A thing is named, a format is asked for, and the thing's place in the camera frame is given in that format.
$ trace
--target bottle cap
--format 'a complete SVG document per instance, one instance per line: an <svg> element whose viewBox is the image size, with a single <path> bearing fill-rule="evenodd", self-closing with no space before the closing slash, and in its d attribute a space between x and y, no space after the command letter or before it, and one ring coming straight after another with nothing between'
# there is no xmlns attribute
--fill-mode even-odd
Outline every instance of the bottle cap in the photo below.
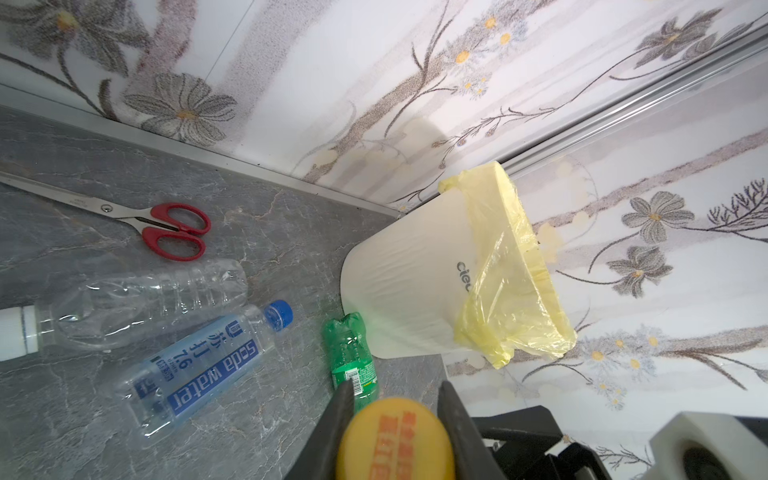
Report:
<svg viewBox="0 0 768 480"><path fill-rule="evenodd" d="M272 328L279 332L293 321L293 310L285 300L276 300L264 309L264 316L270 321Z"/></svg>
<svg viewBox="0 0 768 480"><path fill-rule="evenodd" d="M38 351L35 307L15 306L0 310L0 362Z"/></svg>
<svg viewBox="0 0 768 480"><path fill-rule="evenodd" d="M336 455L336 480L455 480L445 427L424 405L388 398L352 418Z"/></svg>

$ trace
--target blue bottle cap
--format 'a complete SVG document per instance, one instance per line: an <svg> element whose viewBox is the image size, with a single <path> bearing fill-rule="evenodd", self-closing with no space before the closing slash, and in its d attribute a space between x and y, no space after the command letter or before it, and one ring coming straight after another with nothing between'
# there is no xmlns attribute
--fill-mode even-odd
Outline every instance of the blue bottle cap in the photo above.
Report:
<svg viewBox="0 0 768 480"><path fill-rule="evenodd" d="M279 332L293 321L293 310L285 300L276 300L264 309L264 316L269 320L272 328Z"/></svg>

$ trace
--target barcode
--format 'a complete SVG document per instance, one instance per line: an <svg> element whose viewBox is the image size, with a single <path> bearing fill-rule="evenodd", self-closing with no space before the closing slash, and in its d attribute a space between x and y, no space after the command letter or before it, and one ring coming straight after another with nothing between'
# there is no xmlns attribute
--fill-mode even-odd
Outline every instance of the barcode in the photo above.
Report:
<svg viewBox="0 0 768 480"><path fill-rule="evenodd" d="M360 385L360 374L357 369L351 369L344 372L344 378L347 380L352 379L352 388L355 390L355 395L362 393L362 385Z"/></svg>

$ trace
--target scissors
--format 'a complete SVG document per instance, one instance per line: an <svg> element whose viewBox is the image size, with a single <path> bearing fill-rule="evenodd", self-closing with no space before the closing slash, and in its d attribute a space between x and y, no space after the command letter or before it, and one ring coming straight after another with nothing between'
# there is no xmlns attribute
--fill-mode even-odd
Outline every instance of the scissors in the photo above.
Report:
<svg viewBox="0 0 768 480"><path fill-rule="evenodd" d="M171 203L156 205L144 210L134 210L113 202L107 202L101 198L76 194L63 188L2 172L0 172L0 183L125 222L138 230L147 246L163 258L188 262L202 257L205 253L205 243L198 237L210 231L210 218L202 210L191 205ZM203 219L203 228L191 227L168 215L168 211L174 208L189 210L199 216ZM197 246L197 253L191 257L180 257L168 253L157 243L161 238L175 238L194 243Z"/></svg>

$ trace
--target green label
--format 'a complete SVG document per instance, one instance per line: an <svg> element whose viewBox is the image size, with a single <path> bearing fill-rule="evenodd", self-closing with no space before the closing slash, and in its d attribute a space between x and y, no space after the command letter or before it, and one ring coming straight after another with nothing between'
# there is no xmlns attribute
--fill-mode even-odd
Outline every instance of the green label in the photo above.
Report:
<svg viewBox="0 0 768 480"><path fill-rule="evenodd" d="M376 369L373 368L372 359L361 359L349 362L331 372L333 388L339 388L341 382L350 379L355 395L362 393L368 385L376 383Z"/></svg>

